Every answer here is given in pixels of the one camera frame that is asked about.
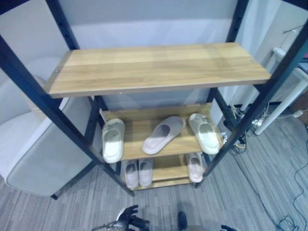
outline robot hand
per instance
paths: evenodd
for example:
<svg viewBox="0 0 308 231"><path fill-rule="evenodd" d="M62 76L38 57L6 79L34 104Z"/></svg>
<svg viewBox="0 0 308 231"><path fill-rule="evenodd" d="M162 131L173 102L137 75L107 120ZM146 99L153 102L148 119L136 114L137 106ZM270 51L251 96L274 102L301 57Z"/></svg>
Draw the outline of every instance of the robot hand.
<svg viewBox="0 0 308 231"><path fill-rule="evenodd" d="M141 231L148 231L150 222L148 220L143 220L138 218L136 215L138 213L138 205L133 205L124 210L124 212L119 216L118 221L121 222L126 230L134 231L133 229L128 229L129 225L138 227Z"/></svg>
<svg viewBox="0 0 308 231"><path fill-rule="evenodd" d="M226 226L226 225L222 225L221 228L224 229L224 230L226 230L226 231L237 231L237 230L235 230L235 229L233 229L233 228L230 228L229 226Z"/></svg>

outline slide sandal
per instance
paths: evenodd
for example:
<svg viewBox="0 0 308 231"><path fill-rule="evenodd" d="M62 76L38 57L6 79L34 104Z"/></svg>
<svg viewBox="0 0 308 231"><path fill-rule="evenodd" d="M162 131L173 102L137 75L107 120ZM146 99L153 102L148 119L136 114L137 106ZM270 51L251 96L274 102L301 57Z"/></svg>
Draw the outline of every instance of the slide sandal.
<svg viewBox="0 0 308 231"><path fill-rule="evenodd" d="M158 124L151 135L143 142L143 151L149 155L158 153L167 143L175 138L184 127L185 120L181 117L168 117Z"/></svg>
<svg viewBox="0 0 308 231"><path fill-rule="evenodd" d="M153 159L140 159L139 161L139 184L149 187L152 183Z"/></svg>
<svg viewBox="0 0 308 231"><path fill-rule="evenodd" d="M185 154L189 179L192 182L199 183L202 181L204 168L202 166L201 155L198 153Z"/></svg>
<svg viewBox="0 0 308 231"><path fill-rule="evenodd" d="M121 175L124 175L128 188L136 188L139 184L137 160L121 161Z"/></svg>
<svg viewBox="0 0 308 231"><path fill-rule="evenodd" d="M108 120L103 127L103 158L111 164L118 162L123 155L125 124L121 119Z"/></svg>
<svg viewBox="0 0 308 231"><path fill-rule="evenodd" d="M195 113L189 117L188 123L202 150L206 154L217 154L219 152L219 142L209 119L202 114Z"/></svg>

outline black shoe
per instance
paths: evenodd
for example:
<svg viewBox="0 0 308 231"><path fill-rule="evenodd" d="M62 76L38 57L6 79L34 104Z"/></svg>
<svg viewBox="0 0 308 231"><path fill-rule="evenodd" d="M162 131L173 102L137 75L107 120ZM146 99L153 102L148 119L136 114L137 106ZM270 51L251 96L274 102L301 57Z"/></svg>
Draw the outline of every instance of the black shoe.
<svg viewBox="0 0 308 231"><path fill-rule="evenodd" d="M186 214L184 212L179 212L178 213L178 227L179 230L184 230L187 228L187 218L186 218Z"/></svg>

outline top shelf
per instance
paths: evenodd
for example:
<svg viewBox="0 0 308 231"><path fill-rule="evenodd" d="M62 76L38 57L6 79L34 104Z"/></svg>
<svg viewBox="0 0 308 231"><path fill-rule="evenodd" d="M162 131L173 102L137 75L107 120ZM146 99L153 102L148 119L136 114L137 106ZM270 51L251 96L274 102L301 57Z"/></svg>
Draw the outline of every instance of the top shelf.
<svg viewBox="0 0 308 231"><path fill-rule="evenodd" d="M237 43L69 51L45 90L53 98L262 84L270 74Z"/></svg>

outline black metal frame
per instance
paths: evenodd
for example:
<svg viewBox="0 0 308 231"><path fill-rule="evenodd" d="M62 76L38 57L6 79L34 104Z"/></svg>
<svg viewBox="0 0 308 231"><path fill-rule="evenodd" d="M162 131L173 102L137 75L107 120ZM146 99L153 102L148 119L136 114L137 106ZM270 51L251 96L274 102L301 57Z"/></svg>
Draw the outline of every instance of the black metal frame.
<svg viewBox="0 0 308 231"><path fill-rule="evenodd" d="M0 3L0 13L5 13L10 9L26 2L28 0L12 0L2 1ZM308 2L302 0L284 0L290 4L301 7L307 10ZM46 0L47 5L69 47L70 50L79 49L78 43L74 37L74 34L65 18L65 15L61 9L58 0ZM230 30L227 36L227 42L234 42L240 28L245 10L248 5L248 0L238 0L236 9L233 15L233 20L230 26ZM238 123L230 108L225 103L217 88L210 90L207 102L212 102L216 99L220 109L222 110L226 120L231 124L232 134L228 138L227 142L223 145L219 153L215 156L213 161L210 161L208 155L204 154L205 161L208 163L208 168L204 173L204 178L208 176L216 165L222 160L224 155L232 148L233 144L242 136L247 128L250 127L251 122L255 119L266 106L267 102L283 84L286 78L290 75L292 70L302 59L305 48L308 46L307 41L307 22L302 28L301 32L297 36L293 45L285 55L281 63L278 65L276 71L271 76L271 79L264 85L255 85L260 91L259 96L250 106L246 115ZM99 110L108 110L103 98L101 96L95 96L94 100L88 97L91 104L90 116L86 128L85 135L82 135L78 129L71 123L71 121L63 114L58 108L61 100L52 99L44 89L34 80L32 75L14 54L8 44L0 36L0 67L1 69L13 80L13 82L47 115L50 120L63 131L68 138L70 138L86 155L88 155L93 161L85 167L81 173L82 175L90 171L94 166L99 165L103 171L105 171L113 180L115 180L125 191L134 196L134 192L128 189L125 183L119 176L120 164L117 163L116 171L113 171L111 167L104 162L101 153L95 151L92 147L92 142L95 134L97 123L102 128L104 125L103 119L99 116ZM57 199L56 195L51 196L53 199Z"/></svg>

